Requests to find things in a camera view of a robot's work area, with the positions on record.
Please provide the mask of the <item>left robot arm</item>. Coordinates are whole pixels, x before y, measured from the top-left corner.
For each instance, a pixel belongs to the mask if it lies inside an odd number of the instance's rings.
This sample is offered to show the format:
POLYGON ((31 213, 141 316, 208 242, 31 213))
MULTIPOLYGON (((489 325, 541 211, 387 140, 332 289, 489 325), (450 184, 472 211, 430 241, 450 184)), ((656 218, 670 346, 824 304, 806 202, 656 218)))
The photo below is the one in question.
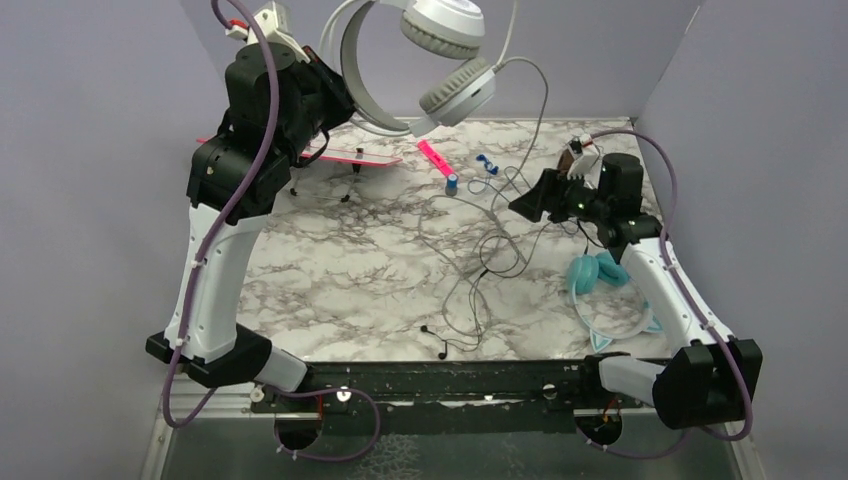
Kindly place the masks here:
POLYGON ((248 261, 278 193, 302 166, 308 144, 350 119, 353 101, 315 51, 299 60, 278 43, 269 57, 256 44, 241 48, 226 68, 225 86, 222 121, 192 157, 190 238, 175 312, 145 348, 162 362, 177 360, 205 387, 266 384, 298 411, 314 397, 307 364, 239 324, 236 314, 248 261))

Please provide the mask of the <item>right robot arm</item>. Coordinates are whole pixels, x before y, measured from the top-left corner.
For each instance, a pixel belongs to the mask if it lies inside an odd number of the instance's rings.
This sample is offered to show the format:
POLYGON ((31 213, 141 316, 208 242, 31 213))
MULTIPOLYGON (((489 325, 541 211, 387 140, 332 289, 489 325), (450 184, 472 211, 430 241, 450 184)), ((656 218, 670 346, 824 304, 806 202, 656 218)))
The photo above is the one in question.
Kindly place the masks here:
POLYGON ((577 380, 579 398, 600 407, 616 393, 652 406, 675 430, 739 422, 736 439, 753 427, 752 400, 763 354, 740 339, 698 294, 672 253, 668 233, 642 209, 643 168, 629 154, 607 154, 600 179, 589 187, 560 169, 544 170, 537 183, 508 207, 521 217, 552 223, 593 224, 610 252, 644 296, 674 355, 664 366, 627 355, 603 355, 577 380))

